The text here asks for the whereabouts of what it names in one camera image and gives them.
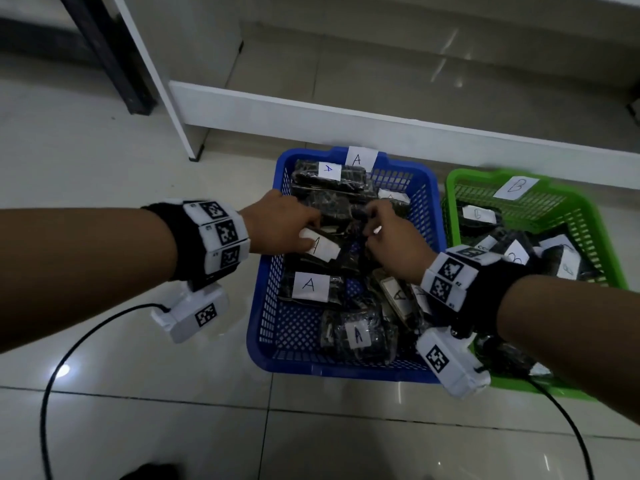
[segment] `black cable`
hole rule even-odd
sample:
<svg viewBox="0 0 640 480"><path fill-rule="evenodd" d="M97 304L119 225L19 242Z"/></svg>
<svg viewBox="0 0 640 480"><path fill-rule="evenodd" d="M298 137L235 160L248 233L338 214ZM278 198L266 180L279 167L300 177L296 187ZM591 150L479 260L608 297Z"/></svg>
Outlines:
<svg viewBox="0 0 640 480"><path fill-rule="evenodd" d="M560 410L560 412L562 413L562 416L564 416L564 419L567 420L567 422L569 423L569 426L571 426L571 429L575 433L576 439L578 439L578 444L580 444L580 449L582 450L582 456L584 457L584 466L587 469L587 478L589 480L594 480L593 467L591 466L591 458L589 457L589 451L587 450L587 445L584 444L584 440L582 439L582 435L580 434L580 431L578 431L578 427L575 425L575 423L571 419L571 416L569 416L569 413L567 413L564 410L564 408L560 405L560 403L558 403L556 401L556 398L553 397L549 393L549 391L547 391L547 389L545 389L540 384L535 382L529 376L526 377L526 380L527 380L527 382L529 382L529 384L531 384L533 387L538 389L542 394L546 395L549 398L549 401L554 403L556 405L556 408L558 408Z"/></svg>
<svg viewBox="0 0 640 480"><path fill-rule="evenodd" d="M62 357L62 360L58 363L55 370L53 371L53 374L49 378L47 387L46 389L44 389L44 395L42 396L42 405L40 407L40 451L42 453L42 466L44 468L44 476L46 480L53 480L53 475L51 473L51 462L49 461L49 448L47 447L47 405L49 404L49 396L51 395L53 382L56 380L56 376L58 375L60 367L62 367L69 356L73 354L73 352L75 352L76 348L78 348L86 339L91 337L94 332L100 330L103 326L107 325L107 323L116 320L116 318L121 317L129 312L133 312L134 310L139 310L140 308L160 308L162 311L164 311L164 313L170 311L170 309L164 305L158 305L157 303L146 303L145 305L132 306L131 308L127 308L120 313L116 313L115 315L107 318L107 320L98 323L98 325L85 333L84 336L82 336L82 338L68 350L65 356Z"/></svg>

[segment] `blue plastic basket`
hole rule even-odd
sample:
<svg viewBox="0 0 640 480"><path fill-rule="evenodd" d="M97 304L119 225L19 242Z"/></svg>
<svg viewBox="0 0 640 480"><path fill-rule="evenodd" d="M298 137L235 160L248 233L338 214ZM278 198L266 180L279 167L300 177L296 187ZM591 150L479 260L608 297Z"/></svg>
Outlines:
<svg viewBox="0 0 640 480"><path fill-rule="evenodd" d="M273 188L290 193L291 172L299 159L344 164L348 148L334 147L327 152L295 148L278 159ZM446 246L438 183L424 165L389 160L379 152L371 173L381 188L405 192L411 197L409 220L436 251ZM283 256L263 256L253 293L253 304L246 345L249 355L261 368L270 372L309 374L314 376L377 379L437 383L423 359L414 350L398 350L396 360L361 364L338 362L323 354L319 346L322 309L284 302L278 298ZM362 291L357 280L347 280L347 295Z"/></svg>

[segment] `hand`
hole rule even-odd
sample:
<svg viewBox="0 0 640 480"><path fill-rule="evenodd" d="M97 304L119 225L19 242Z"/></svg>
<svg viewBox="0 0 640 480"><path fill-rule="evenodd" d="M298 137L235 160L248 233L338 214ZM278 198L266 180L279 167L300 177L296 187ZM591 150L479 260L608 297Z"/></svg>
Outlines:
<svg viewBox="0 0 640 480"><path fill-rule="evenodd" d="M320 227L320 211L298 202L276 189L269 190L258 202L238 212L244 219L251 252L257 254L306 253L313 239L303 239L300 231L308 224Z"/></svg>
<svg viewBox="0 0 640 480"><path fill-rule="evenodd" d="M363 234L373 256L391 276L419 285L436 259L436 252L411 222L396 216L388 200L369 202L367 213L370 218ZM379 226L382 226L379 233L374 234Z"/></svg>

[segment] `basket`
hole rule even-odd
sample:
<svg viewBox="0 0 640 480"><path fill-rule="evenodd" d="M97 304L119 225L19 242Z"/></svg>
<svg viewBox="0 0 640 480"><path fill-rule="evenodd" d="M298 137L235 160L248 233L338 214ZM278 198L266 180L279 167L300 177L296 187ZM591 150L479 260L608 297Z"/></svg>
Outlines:
<svg viewBox="0 0 640 480"><path fill-rule="evenodd" d="M517 200L494 198L493 194L507 183L508 179L516 175L535 177L540 181ZM456 199L478 206L498 207L502 210L506 225L517 230L540 233L566 223L572 237L578 242L581 249L603 272L603 276L592 281L603 286L627 288L627 282L620 270L620 264L613 252L598 210L586 197L571 187L556 184L549 177L519 170L503 169L492 172L468 169L454 170L447 177L445 197L442 201L445 230L450 246L471 244L473 239L465 239L460 236ZM575 399L591 398L579 389L568 386L560 379L540 380L540 382L545 383L549 392L554 395ZM492 386L538 392L532 385L521 379L494 374L492 374Z"/></svg>
<svg viewBox="0 0 640 480"><path fill-rule="evenodd" d="M327 152L297 148L284 152L276 165L273 188L289 193L291 172L299 159L344 164L348 148L334 147ZM444 250L446 240L442 225L438 183L425 166L390 160L379 152L371 172L381 188L405 192L411 197L409 219L436 251ZM362 364L339 362L325 355L319 346L322 309L284 302L278 298L283 256L262 256L246 345L252 360L262 369L288 374L437 383L435 375L415 350L398 350L396 360ZM347 296L363 291L357 280L347 280Z"/></svg>

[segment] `forearm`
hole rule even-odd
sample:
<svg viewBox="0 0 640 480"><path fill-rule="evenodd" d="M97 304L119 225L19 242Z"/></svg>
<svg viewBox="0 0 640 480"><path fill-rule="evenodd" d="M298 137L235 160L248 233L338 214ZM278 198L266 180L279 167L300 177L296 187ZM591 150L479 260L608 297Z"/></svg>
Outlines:
<svg viewBox="0 0 640 480"><path fill-rule="evenodd" d="M0 210L0 351L167 281L172 234L141 209Z"/></svg>
<svg viewBox="0 0 640 480"><path fill-rule="evenodd" d="M509 289L500 336L559 377L640 422L640 295L528 276Z"/></svg>

